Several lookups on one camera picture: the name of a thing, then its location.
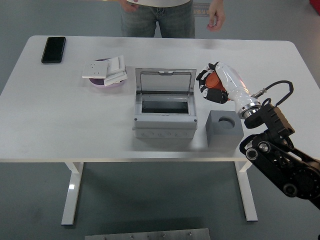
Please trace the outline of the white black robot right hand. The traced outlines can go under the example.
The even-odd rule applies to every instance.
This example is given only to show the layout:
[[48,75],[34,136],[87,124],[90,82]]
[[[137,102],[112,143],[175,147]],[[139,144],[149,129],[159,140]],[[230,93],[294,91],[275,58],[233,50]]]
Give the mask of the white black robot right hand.
[[261,108],[260,102],[251,96],[238,72],[223,62],[209,63],[196,80],[203,98],[218,104],[233,101],[235,112],[241,119],[248,118]]

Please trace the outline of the person's left hand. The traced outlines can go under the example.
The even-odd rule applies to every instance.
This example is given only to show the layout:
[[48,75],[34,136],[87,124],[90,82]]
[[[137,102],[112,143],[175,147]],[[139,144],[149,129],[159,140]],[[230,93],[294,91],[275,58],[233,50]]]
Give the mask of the person's left hand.
[[221,30],[225,20],[225,10],[224,10],[224,1],[223,0],[212,0],[209,8],[209,23],[207,29],[210,32],[218,32]]

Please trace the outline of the person's right hand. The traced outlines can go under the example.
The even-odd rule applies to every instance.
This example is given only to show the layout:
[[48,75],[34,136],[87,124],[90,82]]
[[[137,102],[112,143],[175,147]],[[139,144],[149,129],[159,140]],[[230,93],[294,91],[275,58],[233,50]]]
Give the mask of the person's right hand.
[[128,2],[127,0],[118,0],[118,2],[121,8],[127,13],[135,12],[139,8],[137,4]]

